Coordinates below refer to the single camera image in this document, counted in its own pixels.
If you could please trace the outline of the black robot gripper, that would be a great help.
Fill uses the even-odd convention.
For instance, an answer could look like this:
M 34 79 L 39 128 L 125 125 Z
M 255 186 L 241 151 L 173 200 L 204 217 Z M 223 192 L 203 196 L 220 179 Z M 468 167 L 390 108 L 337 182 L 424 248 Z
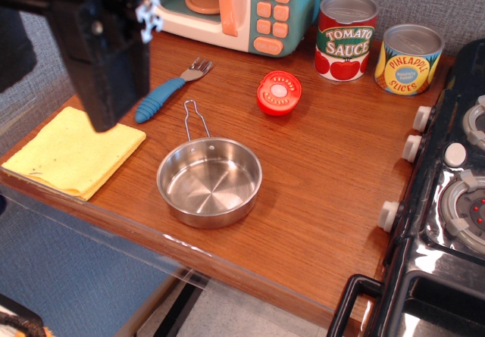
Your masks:
M 150 88 L 150 41 L 158 0 L 1 0 L 45 17 L 95 131 L 103 133 Z

